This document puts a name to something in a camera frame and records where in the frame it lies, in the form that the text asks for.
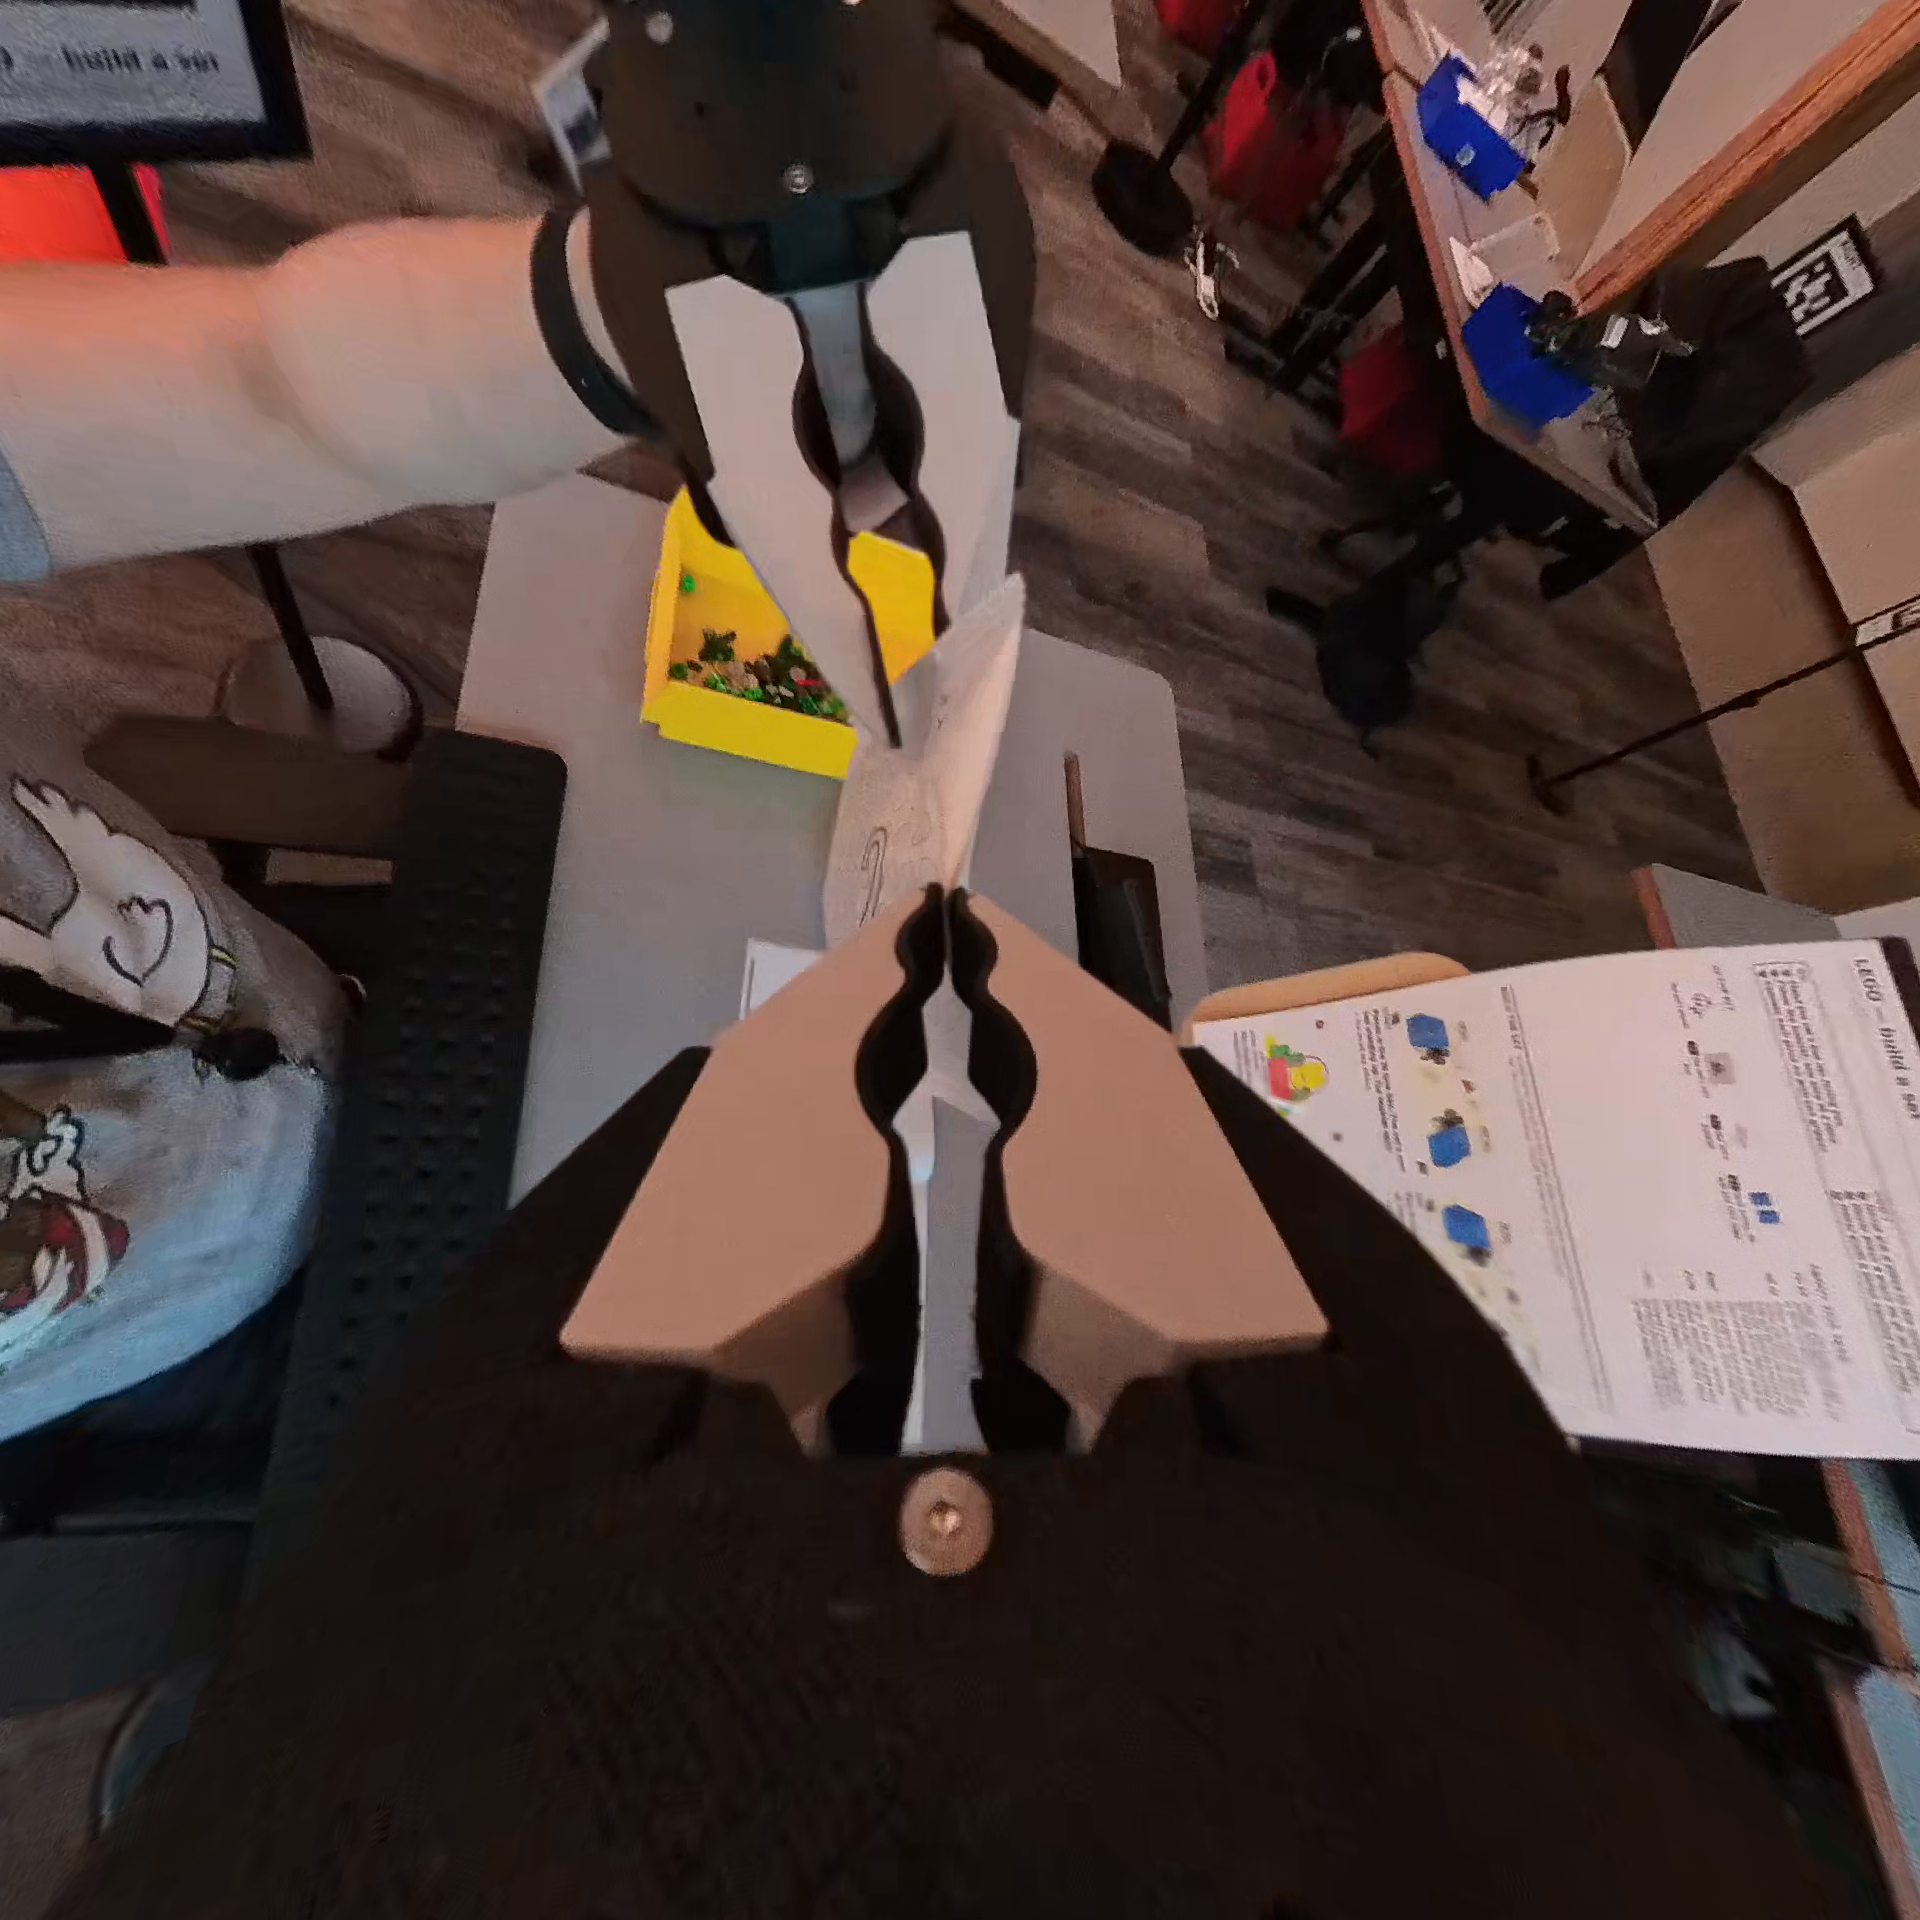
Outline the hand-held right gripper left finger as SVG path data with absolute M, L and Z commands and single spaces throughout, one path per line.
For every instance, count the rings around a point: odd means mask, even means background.
M 766 1388 L 826 1452 L 902 1452 L 921 1251 L 895 1116 L 943 972 L 947 901 L 921 885 L 701 1054 L 567 1358 Z

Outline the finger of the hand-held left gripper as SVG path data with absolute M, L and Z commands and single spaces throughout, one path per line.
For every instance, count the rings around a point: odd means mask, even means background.
M 933 564 L 933 631 L 947 631 L 1009 581 L 1022 439 L 972 232 L 902 241 L 862 288 L 862 347 L 887 464 Z
M 854 727 L 902 746 L 879 642 L 850 581 L 837 492 L 802 447 L 807 335 L 788 302 L 705 274 L 667 288 L 693 405 L 705 439 L 705 496 L 788 611 L 792 640 L 842 695 Z

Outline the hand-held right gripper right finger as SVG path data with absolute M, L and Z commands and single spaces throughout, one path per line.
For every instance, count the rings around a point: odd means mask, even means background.
M 976 1228 L 987 1452 L 1088 1452 L 1119 1399 L 1330 1332 L 1183 1045 L 980 892 L 947 985 L 993 1111 Z

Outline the yellow plastic bin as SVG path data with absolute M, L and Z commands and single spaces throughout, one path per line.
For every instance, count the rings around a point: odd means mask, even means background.
M 675 740 L 675 746 L 837 782 L 854 754 L 850 725 L 750 708 L 723 689 L 667 683 L 678 564 L 712 569 L 723 581 L 761 581 L 739 551 L 727 551 L 705 535 L 693 492 L 675 492 L 667 508 L 660 569 L 653 569 L 650 622 L 644 622 L 644 725 L 653 725 L 660 740 Z

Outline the white paper bag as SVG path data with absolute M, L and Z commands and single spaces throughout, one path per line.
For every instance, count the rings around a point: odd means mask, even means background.
M 902 676 L 902 747 L 854 746 L 826 840 L 826 951 L 867 936 L 887 907 L 919 901 L 928 885 L 958 892 L 972 882 L 1019 648 L 1022 581 L 1009 577 Z M 958 1222 L 958 1204 L 980 1197 L 996 1116 L 972 1087 L 972 1006 L 943 972 L 933 972 L 933 995 L 921 1003 L 921 1054 L 928 1068 L 895 1111 L 912 1178 L 921 1307 L 902 1412 L 907 1454 L 980 1452 L 972 1407 L 972 1380 L 980 1374 L 972 1307 L 976 1222 Z

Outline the person's left forearm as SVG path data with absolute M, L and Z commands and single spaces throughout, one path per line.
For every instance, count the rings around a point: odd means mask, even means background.
M 4 583 L 474 508 L 608 458 L 545 356 L 538 223 L 372 223 L 261 270 L 0 274 Z M 571 285 L 612 360 L 571 232 Z

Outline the black wristband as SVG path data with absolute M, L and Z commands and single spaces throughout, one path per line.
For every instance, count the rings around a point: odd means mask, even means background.
M 571 395 L 617 439 L 653 444 L 660 422 L 638 405 L 626 373 L 591 343 L 588 311 L 571 285 L 571 232 L 582 208 L 547 208 L 532 253 L 525 253 L 525 294 L 545 356 L 567 373 Z

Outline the pile of green toy pieces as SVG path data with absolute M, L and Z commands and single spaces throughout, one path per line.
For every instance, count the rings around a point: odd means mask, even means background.
M 723 581 L 693 564 L 678 564 L 675 583 L 667 683 L 723 689 L 750 708 L 850 725 L 850 708 L 792 640 L 772 589 L 761 589 L 761 581 Z

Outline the black pole stand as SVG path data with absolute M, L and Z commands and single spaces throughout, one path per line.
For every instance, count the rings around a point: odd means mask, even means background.
M 1090 199 L 1105 209 L 1105 223 L 1143 258 L 1177 258 L 1188 232 L 1194 232 L 1194 199 L 1177 179 L 1177 157 L 1195 140 L 1195 134 L 1210 127 L 1210 116 L 1220 111 L 1236 66 L 1247 64 L 1261 22 L 1264 22 L 1264 0 L 1247 0 L 1231 22 L 1231 30 L 1220 38 L 1211 64 L 1204 66 L 1204 80 L 1188 88 L 1188 108 L 1177 116 L 1177 127 L 1164 134 L 1164 140 L 1148 152 L 1143 140 L 1127 139 L 1106 139 L 1095 167 L 1090 167 Z

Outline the black case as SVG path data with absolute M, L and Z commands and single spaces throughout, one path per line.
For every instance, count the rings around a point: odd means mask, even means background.
M 1088 840 L 1080 760 L 1068 754 L 1068 840 L 1076 958 L 1148 1022 L 1170 1026 L 1162 876 L 1143 855 L 1095 847 Z

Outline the black mesh chair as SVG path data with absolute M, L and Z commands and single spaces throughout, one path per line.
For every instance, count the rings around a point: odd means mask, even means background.
M 368 1412 L 504 1213 L 567 828 L 552 747 L 426 734 L 404 767 L 384 972 L 345 1094 L 243 1604 L 321 1532 Z

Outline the instruction board on stand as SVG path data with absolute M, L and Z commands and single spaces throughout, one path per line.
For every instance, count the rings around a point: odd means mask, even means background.
M 1188 1045 L 1400 1213 L 1568 1436 L 1914 1462 L 1905 938 L 1390 955 L 1220 993 Z

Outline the black sign stand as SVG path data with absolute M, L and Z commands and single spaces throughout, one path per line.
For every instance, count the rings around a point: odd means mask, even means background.
M 276 617 L 276 642 L 253 642 L 228 665 L 215 717 L 346 754 L 404 760 L 423 740 L 419 688 L 368 642 L 311 631 L 276 543 L 248 543 L 243 552 L 261 599 Z

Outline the person's grey printed t-shirt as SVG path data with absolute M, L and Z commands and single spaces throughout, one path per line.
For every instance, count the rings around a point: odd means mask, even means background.
M 346 1038 L 321 955 L 82 767 L 103 712 L 30 665 L 39 599 L 4 583 L 4 1447 L 267 1307 L 311 1251 Z

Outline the blue plastic bin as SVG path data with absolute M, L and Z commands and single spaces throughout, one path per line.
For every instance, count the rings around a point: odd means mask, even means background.
M 1475 369 L 1480 395 L 1530 433 L 1578 419 L 1595 401 L 1595 385 L 1561 369 L 1530 335 L 1537 319 L 1538 302 L 1530 302 L 1520 285 L 1503 279 L 1459 321 L 1459 347 L 1466 366 Z
M 1414 97 L 1425 148 L 1475 197 L 1496 199 L 1523 179 L 1530 157 L 1503 108 L 1475 85 L 1459 52 L 1443 52 Z

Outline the black and white marker sign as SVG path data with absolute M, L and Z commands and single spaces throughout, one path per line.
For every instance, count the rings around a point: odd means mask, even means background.
M 279 0 L 4 0 L 4 166 L 311 157 Z

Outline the orange traffic cone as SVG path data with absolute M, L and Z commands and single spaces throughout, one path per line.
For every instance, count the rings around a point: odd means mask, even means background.
M 126 166 L 126 173 L 151 223 L 151 237 L 136 241 L 136 253 L 109 215 L 117 208 L 134 208 L 121 184 L 103 197 L 82 166 L 0 167 L 0 265 L 168 265 L 163 179 L 151 166 Z

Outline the cardboard box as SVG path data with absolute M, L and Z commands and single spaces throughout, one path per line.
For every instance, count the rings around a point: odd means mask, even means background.
M 1914 356 L 1792 419 L 1652 538 L 1755 882 L 1864 911 L 1920 892 Z

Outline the black frame table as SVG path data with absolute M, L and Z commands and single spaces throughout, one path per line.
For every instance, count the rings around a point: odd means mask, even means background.
M 1441 319 L 1441 360 L 1459 385 L 1470 426 L 1600 517 L 1652 535 L 1656 517 L 1620 485 L 1595 412 L 1530 426 L 1486 395 L 1466 360 L 1470 294 L 1456 274 L 1456 249 L 1537 215 L 1530 184 L 1475 199 L 1421 134 L 1421 85 L 1436 66 L 1431 40 L 1443 38 L 1486 59 L 1480 7 L 1360 7 L 1360 22 L 1382 66 L 1382 116 L 1421 232 L 1421 274 Z M 1595 241 L 1568 265 L 1568 232 L 1520 232 L 1510 270 L 1530 294 L 1568 285 L 1578 311 L 1601 311 L 1665 265 L 1713 258 L 1914 102 L 1914 30 L 1914 7 L 1734 7 L 1675 64 L 1661 111 L 1600 209 Z

